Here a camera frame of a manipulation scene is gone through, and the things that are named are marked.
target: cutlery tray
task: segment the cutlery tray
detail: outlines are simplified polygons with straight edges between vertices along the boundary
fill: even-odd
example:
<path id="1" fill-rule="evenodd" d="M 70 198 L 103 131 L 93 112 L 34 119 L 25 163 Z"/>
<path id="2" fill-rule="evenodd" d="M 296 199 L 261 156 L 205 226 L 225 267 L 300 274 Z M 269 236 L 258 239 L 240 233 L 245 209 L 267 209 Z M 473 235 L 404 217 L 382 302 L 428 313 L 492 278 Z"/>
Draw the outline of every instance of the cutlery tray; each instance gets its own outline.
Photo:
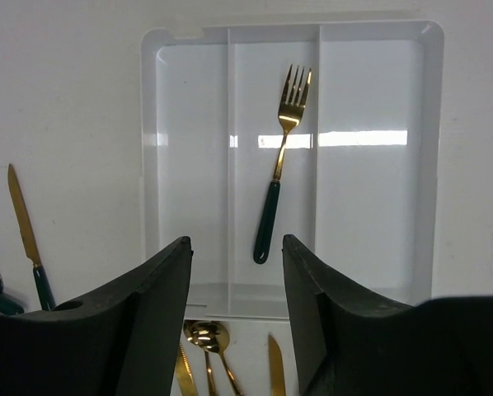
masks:
<path id="1" fill-rule="evenodd" d="M 144 250 L 191 237 L 186 317 L 287 319 L 286 233 L 382 295 L 430 297 L 443 45 L 429 21 L 144 36 Z M 290 64 L 312 68 L 312 86 L 288 140 L 270 256 L 258 265 Z"/>

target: spoon handle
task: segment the spoon handle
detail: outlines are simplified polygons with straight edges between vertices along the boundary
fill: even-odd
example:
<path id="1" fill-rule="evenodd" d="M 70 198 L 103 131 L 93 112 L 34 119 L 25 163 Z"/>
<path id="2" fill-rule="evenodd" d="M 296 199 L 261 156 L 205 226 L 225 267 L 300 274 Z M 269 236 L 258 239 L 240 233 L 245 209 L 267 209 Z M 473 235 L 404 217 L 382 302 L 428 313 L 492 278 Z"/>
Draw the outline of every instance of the spoon handle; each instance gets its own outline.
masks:
<path id="1" fill-rule="evenodd" d="M 228 367 L 227 360 L 224 358 L 224 354 L 222 351 L 219 352 L 219 356 L 221 356 L 221 361 L 223 362 L 223 367 L 224 367 L 225 371 L 227 372 L 228 380 L 230 381 L 230 385 L 232 386 L 233 393 L 236 396 L 242 396 L 243 393 L 239 389 L 239 385 L 237 384 L 236 379 L 234 378 L 233 373 L 230 370 L 230 367 Z"/>
<path id="2" fill-rule="evenodd" d="M 208 392 L 209 396 L 217 396 L 215 391 L 214 373 L 212 366 L 210 365 L 210 356 L 207 351 L 204 351 L 204 361 L 206 362 L 206 379 L 208 380 Z"/>

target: gold spoon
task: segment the gold spoon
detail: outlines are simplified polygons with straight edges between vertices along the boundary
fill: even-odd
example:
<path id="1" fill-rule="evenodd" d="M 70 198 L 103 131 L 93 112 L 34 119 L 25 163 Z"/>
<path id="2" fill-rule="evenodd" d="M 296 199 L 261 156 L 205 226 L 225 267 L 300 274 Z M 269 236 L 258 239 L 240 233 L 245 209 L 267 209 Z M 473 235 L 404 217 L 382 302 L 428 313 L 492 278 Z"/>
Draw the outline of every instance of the gold spoon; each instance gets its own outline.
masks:
<path id="1" fill-rule="evenodd" d="M 190 327 L 195 323 L 195 320 L 185 320 L 182 324 L 182 331 L 186 336 L 186 339 L 194 345 L 197 345 L 197 341 L 192 337 Z M 204 361 L 206 362 L 206 380 L 208 381 L 209 396 L 217 396 L 215 390 L 214 373 L 212 366 L 210 365 L 210 356 L 206 350 L 204 350 Z"/>
<path id="2" fill-rule="evenodd" d="M 228 380 L 232 386 L 236 396 L 241 396 L 243 393 L 239 389 L 239 385 L 234 378 L 228 363 L 224 358 L 224 351 L 230 344 L 230 334 L 228 330 L 218 322 L 198 321 L 190 326 L 190 333 L 193 337 L 193 343 L 205 351 L 217 353 L 223 362 L 223 366 L 228 375 Z"/>

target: green handle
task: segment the green handle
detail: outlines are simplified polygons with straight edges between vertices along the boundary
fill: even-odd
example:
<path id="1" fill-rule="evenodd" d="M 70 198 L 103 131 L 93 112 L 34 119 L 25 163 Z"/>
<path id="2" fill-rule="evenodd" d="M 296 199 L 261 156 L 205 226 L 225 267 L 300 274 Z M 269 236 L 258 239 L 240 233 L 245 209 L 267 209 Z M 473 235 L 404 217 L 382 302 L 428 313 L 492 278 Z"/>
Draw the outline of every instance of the green handle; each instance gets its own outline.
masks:
<path id="1" fill-rule="evenodd" d="M 32 272 L 34 273 L 35 288 L 38 290 L 38 297 L 40 297 L 41 309 L 50 311 L 56 304 L 50 291 L 49 280 L 45 274 L 45 269 L 42 266 L 38 266 Z"/>
<path id="2" fill-rule="evenodd" d="M 17 303 L 8 299 L 4 295 L 0 295 L 0 313 L 4 315 L 23 314 L 25 310 Z"/>
<path id="3" fill-rule="evenodd" d="M 258 264 L 263 264 L 269 258 L 270 240 L 272 239 L 276 210 L 278 209 L 279 187 L 279 181 L 272 181 L 266 193 L 265 207 L 254 245 L 254 261 Z"/>

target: knife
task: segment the knife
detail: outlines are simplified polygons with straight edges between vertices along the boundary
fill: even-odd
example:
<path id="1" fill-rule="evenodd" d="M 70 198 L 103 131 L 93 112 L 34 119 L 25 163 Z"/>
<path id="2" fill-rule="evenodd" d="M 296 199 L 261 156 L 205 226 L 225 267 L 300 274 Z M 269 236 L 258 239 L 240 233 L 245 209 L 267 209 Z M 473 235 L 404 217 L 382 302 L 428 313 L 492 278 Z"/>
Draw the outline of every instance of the knife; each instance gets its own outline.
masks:
<path id="1" fill-rule="evenodd" d="M 45 274 L 45 269 L 41 265 L 40 253 L 35 244 L 34 231 L 32 230 L 31 220 L 26 211 L 25 200 L 19 187 L 17 174 L 12 164 L 8 165 L 8 190 L 16 211 L 17 223 L 19 224 L 19 232 L 25 247 L 25 253 L 32 260 L 32 272 L 34 273 L 35 288 L 38 290 L 41 308 L 45 311 L 50 311 L 54 308 L 54 298 L 49 287 L 49 280 Z"/>
<path id="2" fill-rule="evenodd" d="M 283 359 L 278 342 L 269 334 L 270 389 L 272 396 L 285 396 Z"/>
<path id="3" fill-rule="evenodd" d="M 179 388 L 181 388 L 182 396 L 197 396 L 194 377 L 191 374 L 188 358 L 186 357 L 186 353 L 184 352 L 184 348 L 180 342 L 179 348 L 177 349 L 175 375 L 177 377 L 177 381 L 179 382 Z"/>

